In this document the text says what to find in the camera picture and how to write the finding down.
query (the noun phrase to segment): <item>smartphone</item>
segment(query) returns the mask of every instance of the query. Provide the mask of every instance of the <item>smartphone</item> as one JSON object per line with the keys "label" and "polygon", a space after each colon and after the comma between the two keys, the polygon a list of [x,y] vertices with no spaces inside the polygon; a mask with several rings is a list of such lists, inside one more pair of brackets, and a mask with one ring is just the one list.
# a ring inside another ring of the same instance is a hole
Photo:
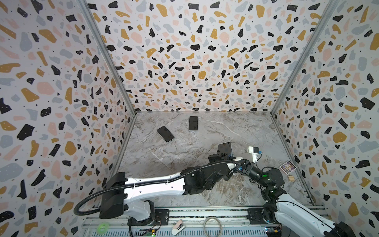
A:
{"label": "smartphone", "polygon": [[199,118],[197,116],[190,116],[189,117],[188,130],[197,131],[198,120],[199,120]]}
{"label": "smartphone", "polygon": [[169,142],[175,138],[174,135],[170,133],[170,131],[165,126],[158,128],[157,132],[163,137],[166,142]]}

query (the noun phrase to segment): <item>terrazzo patterned wallpaper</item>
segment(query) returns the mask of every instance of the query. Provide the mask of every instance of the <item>terrazzo patterned wallpaper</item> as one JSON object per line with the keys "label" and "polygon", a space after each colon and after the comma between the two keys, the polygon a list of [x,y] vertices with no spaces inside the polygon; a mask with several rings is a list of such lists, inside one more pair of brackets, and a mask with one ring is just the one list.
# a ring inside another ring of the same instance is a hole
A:
{"label": "terrazzo patterned wallpaper", "polygon": [[341,1],[275,115],[316,203],[361,237],[379,233],[378,4]]}
{"label": "terrazzo patterned wallpaper", "polygon": [[125,102],[76,2],[0,7],[0,235],[79,236],[72,209],[110,176]]}
{"label": "terrazzo patterned wallpaper", "polygon": [[136,111],[269,111],[327,0],[88,0]]}

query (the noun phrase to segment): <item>black corrugated hose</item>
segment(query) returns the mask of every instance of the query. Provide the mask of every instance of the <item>black corrugated hose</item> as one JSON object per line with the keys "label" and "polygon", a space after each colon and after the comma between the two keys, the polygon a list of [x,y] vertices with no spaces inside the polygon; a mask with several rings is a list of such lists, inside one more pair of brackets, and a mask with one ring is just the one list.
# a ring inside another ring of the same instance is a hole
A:
{"label": "black corrugated hose", "polygon": [[195,169],[190,170],[190,171],[188,171],[188,172],[186,172],[184,174],[181,174],[178,177],[171,178],[171,179],[152,180],[152,181],[145,181],[145,182],[140,182],[140,183],[136,183],[136,184],[125,184],[123,186],[115,186],[115,187],[107,188],[107,189],[101,190],[99,192],[93,193],[93,194],[89,195],[88,197],[86,197],[85,199],[81,200],[74,207],[74,214],[78,215],[78,216],[85,216],[85,215],[90,215],[90,214],[99,212],[100,208],[97,208],[97,209],[94,209],[94,210],[85,211],[85,212],[79,211],[79,209],[81,208],[81,206],[83,206],[89,200],[91,200],[91,199],[93,199],[93,198],[95,198],[97,196],[100,196],[100,195],[102,195],[104,193],[110,192],[110,191],[121,190],[121,189],[126,189],[126,188],[133,188],[133,187],[140,187],[140,186],[146,186],[146,185],[152,185],[152,184],[172,183],[172,182],[175,182],[175,181],[183,178],[184,176],[187,176],[189,174],[192,174],[192,173],[197,172],[199,170],[202,170],[204,168],[207,168],[207,167],[210,167],[210,166],[213,166],[213,165],[228,164],[228,163],[229,164],[241,165],[241,163],[239,161],[236,161],[236,160],[221,160],[221,161],[213,162],[211,164],[207,164],[207,165],[203,165],[201,167],[195,168]]}

